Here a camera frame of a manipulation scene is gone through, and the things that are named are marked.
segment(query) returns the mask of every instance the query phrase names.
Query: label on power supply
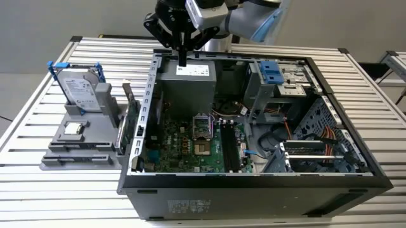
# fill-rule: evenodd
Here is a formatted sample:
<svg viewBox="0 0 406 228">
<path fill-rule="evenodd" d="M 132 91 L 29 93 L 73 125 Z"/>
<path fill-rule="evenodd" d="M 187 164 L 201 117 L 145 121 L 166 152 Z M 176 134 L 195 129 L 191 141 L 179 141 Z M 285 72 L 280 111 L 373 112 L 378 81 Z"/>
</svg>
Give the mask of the label on power supply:
<svg viewBox="0 0 406 228">
<path fill-rule="evenodd" d="M 85 111 L 98 111 L 100 106 L 89 81 L 78 78 L 65 78 L 64 84 L 77 107 Z"/>
<path fill-rule="evenodd" d="M 187 64 L 183 67 L 176 66 L 176 75 L 209 76 L 208 65 Z"/>
</svg>

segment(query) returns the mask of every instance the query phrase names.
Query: floor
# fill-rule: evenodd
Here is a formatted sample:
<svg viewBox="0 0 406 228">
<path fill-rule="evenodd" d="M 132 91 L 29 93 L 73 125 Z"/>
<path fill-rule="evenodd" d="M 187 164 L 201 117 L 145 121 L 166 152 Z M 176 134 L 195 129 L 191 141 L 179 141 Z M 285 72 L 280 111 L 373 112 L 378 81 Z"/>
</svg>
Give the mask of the floor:
<svg viewBox="0 0 406 228">
<path fill-rule="evenodd" d="M 0 73 L 0 115 L 13 119 L 18 114 L 45 74 L 6 74 Z M 0 135 L 10 122 L 0 118 Z"/>
</svg>

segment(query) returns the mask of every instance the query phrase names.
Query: ram slot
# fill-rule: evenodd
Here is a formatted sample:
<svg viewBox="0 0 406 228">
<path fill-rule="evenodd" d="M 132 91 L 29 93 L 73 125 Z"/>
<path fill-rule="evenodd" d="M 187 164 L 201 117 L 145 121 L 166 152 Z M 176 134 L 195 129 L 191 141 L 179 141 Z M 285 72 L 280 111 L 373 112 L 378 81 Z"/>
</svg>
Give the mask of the ram slot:
<svg viewBox="0 0 406 228">
<path fill-rule="evenodd" d="M 227 172 L 237 172 L 240 170 L 239 152 L 236 147 L 236 139 L 233 126 L 229 123 L 220 125 L 221 149 L 224 158 L 224 169 Z"/>
</svg>

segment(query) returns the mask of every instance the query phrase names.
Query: metal rack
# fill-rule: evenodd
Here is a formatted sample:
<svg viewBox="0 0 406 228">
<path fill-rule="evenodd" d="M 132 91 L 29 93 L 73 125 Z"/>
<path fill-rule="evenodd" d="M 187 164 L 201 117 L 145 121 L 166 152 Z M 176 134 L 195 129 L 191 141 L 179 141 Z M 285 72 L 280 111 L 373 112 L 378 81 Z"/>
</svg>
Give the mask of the metal rack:
<svg viewBox="0 0 406 228">
<path fill-rule="evenodd" d="M 93 64 L 100 61 L 112 95 L 126 98 L 121 80 L 130 81 L 141 98 L 152 58 L 161 48 L 146 39 L 82 38 L 69 42 L 57 61 Z M 189 227 L 273 226 L 337 227 L 406 226 L 406 117 L 343 50 L 233 44 L 231 52 L 307 56 L 331 85 L 345 114 L 390 177 L 394 189 L 332 219 L 265 219 L 144 222 L 128 199 L 116 194 L 117 170 L 41 171 L 37 167 L 64 116 L 65 98 L 46 74 L 0 138 L 0 221 L 1 227 L 78 226 Z"/>
<path fill-rule="evenodd" d="M 400 79 L 406 82 L 406 52 L 387 51 L 380 60 L 380 63 L 384 63 L 394 71 L 394 73 L 400 77 Z M 402 91 L 400 97 L 398 98 L 395 104 L 398 104 L 402 98 L 406 96 L 406 86 L 404 84 L 400 84 L 400 86 L 404 87 L 404 90 Z"/>
</svg>

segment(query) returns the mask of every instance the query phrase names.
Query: small chip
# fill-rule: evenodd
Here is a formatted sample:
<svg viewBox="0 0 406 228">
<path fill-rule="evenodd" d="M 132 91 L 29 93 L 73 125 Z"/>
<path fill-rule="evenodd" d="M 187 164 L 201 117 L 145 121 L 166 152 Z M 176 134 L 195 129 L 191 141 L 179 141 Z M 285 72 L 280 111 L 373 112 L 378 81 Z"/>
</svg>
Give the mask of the small chip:
<svg viewBox="0 0 406 228">
<path fill-rule="evenodd" d="M 81 123 L 68 123 L 64 128 L 64 134 L 78 134 L 81 131 Z"/>
<path fill-rule="evenodd" d="M 176 168 L 179 166 L 179 162 L 177 161 L 169 161 L 169 167 L 170 168 Z"/>
</svg>

